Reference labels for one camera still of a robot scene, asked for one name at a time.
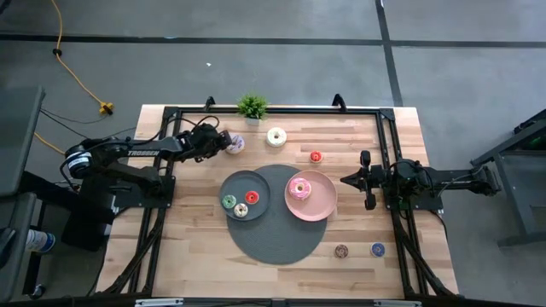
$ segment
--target dark gray placemat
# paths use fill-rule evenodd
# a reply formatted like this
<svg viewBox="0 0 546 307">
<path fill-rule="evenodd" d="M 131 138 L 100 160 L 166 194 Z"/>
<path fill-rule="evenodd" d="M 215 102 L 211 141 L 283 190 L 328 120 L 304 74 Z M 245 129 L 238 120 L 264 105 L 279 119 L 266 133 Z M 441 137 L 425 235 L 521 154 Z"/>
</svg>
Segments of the dark gray placemat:
<svg viewBox="0 0 546 307">
<path fill-rule="evenodd" d="M 270 208 L 261 217 L 242 222 L 228 219 L 228 230 L 236 245 L 251 258 L 267 264 L 293 264 L 313 252 L 326 230 L 326 218 L 306 222 L 287 208 L 284 188 L 299 172 L 287 165 L 267 165 L 256 172 L 270 185 Z"/>
<path fill-rule="evenodd" d="M 245 195 L 248 191 L 258 192 L 258 203 L 249 205 L 245 201 Z M 233 211 L 233 208 L 228 209 L 222 205 L 222 199 L 226 195 L 234 195 L 237 199 L 236 204 L 243 203 L 248 206 L 248 213 L 245 217 L 237 217 Z M 231 174 L 224 181 L 222 187 L 220 188 L 218 201 L 228 217 L 240 221 L 250 221 L 254 218 L 258 218 L 264 214 L 265 211 L 267 211 L 267 207 L 270 204 L 270 196 L 270 185 L 260 174 L 255 171 L 238 171 Z"/>
</svg>

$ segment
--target round mat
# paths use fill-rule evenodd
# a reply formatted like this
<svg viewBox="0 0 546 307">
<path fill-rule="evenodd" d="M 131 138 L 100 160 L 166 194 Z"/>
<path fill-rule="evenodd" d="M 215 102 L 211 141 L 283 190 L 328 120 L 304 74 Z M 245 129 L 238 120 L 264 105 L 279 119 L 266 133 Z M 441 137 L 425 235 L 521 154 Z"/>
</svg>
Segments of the round mat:
<svg viewBox="0 0 546 307">
<path fill-rule="evenodd" d="M 288 183 L 285 189 L 284 198 L 288 209 L 304 221 L 315 222 L 328 217 L 335 210 L 338 203 L 338 193 L 334 183 L 328 176 L 320 171 L 301 171 L 288 180 L 304 178 L 311 184 L 311 194 L 304 200 L 295 200 L 290 196 Z"/>
<path fill-rule="evenodd" d="M 259 200 L 254 205 L 249 205 L 245 202 L 245 194 L 248 191 L 256 191 L 259 194 Z M 233 208 L 227 209 L 222 206 L 222 199 L 225 195 L 233 195 L 237 199 L 237 204 L 243 203 L 248 207 L 248 213 L 245 217 L 237 217 Z M 255 171 L 238 171 L 235 172 L 222 183 L 220 188 L 220 205 L 225 210 L 228 217 L 234 218 L 238 221 L 250 221 L 256 217 L 261 216 L 269 206 L 270 203 L 270 185 L 265 178 L 259 175 Z"/>
<path fill-rule="evenodd" d="M 267 264 L 293 264 L 309 256 L 322 240 L 327 221 L 306 222 L 288 210 L 284 188 L 299 170 L 267 165 L 256 172 L 270 185 L 270 208 L 248 222 L 228 218 L 231 238 L 246 255 Z"/>
</svg>

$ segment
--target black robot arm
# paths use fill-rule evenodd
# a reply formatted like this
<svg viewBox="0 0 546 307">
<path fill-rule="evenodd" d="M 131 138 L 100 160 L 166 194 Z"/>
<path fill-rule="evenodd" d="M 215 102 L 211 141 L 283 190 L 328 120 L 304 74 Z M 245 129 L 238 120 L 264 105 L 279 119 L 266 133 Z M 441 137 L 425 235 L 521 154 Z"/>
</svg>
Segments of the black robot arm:
<svg viewBox="0 0 546 307">
<path fill-rule="evenodd" d="M 367 150 L 360 153 L 360 164 L 362 167 L 358 172 L 341 178 L 341 181 L 366 192 L 367 210 L 373 210 L 376 205 L 372 188 L 384 188 L 387 197 L 399 199 L 423 193 L 429 193 L 434 199 L 446 189 L 467 189 L 488 196 L 500 191 L 497 179 L 487 166 L 465 171 L 437 171 L 422 166 L 419 161 L 401 159 L 384 170 L 381 165 L 369 165 Z"/>
<path fill-rule="evenodd" d="M 213 157 L 231 144 L 228 131 L 217 132 L 209 124 L 196 126 L 176 136 L 158 141 L 136 141 L 115 137 L 87 139 L 65 152 L 70 175 L 82 179 L 94 174 L 133 182 L 141 189 L 143 196 L 161 196 L 163 182 L 159 172 L 152 166 L 136 168 L 118 162 L 124 157 L 159 157 L 173 162 L 194 159 L 201 162 Z"/>
</svg>

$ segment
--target wooden table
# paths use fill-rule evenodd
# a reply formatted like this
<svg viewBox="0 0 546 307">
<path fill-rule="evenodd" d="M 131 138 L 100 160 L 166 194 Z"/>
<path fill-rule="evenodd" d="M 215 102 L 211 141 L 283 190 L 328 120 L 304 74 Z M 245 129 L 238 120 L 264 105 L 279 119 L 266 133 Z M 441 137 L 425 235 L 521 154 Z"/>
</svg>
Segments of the wooden table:
<svg viewBox="0 0 546 307">
<path fill-rule="evenodd" d="M 149 138 L 160 128 L 163 107 L 142 107 L 136 138 Z M 403 156 L 427 165 L 416 109 L 398 107 L 394 110 Z M 184 115 L 193 121 L 203 116 Z M 363 149 L 371 152 L 372 164 L 381 164 L 373 116 L 270 114 L 260 126 L 248 126 L 236 115 L 219 114 L 218 117 L 221 120 L 218 129 L 243 135 L 246 148 L 236 156 L 222 152 L 200 164 L 193 160 L 176 164 L 173 174 L 177 177 L 177 186 L 173 206 L 166 214 L 155 297 L 403 297 L 392 220 L 384 208 L 380 190 L 375 190 L 377 208 L 366 211 L 365 194 L 340 182 L 341 177 L 358 170 L 359 153 Z M 282 127 L 288 134 L 282 148 L 271 148 L 264 140 L 267 130 L 275 126 Z M 390 131 L 387 125 L 385 127 L 392 149 Z M 188 128 L 189 124 L 184 122 L 183 129 Z M 320 165 L 309 163 L 312 150 L 324 153 Z M 130 161 L 130 165 L 137 167 L 152 163 L 151 159 L 143 158 Z M 228 175 L 269 164 L 319 170 L 338 190 L 337 215 L 328 220 L 322 242 L 309 257 L 295 264 L 262 264 L 244 254 L 231 240 L 225 213 L 218 203 L 218 191 Z M 134 255 L 141 218 L 142 209 L 135 208 L 114 221 L 97 291 L 108 287 Z M 417 211 L 415 222 L 423 257 L 442 282 L 456 292 L 442 224 L 428 211 Z M 384 258 L 371 256 L 369 248 L 373 242 L 385 244 Z M 334 257 L 338 244 L 349 247 L 348 258 Z M 408 255 L 412 285 L 417 289 L 415 267 L 410 259 Z M 141 280 L 146 273 L 145 269 L 142 271 Z"/>
</svg>

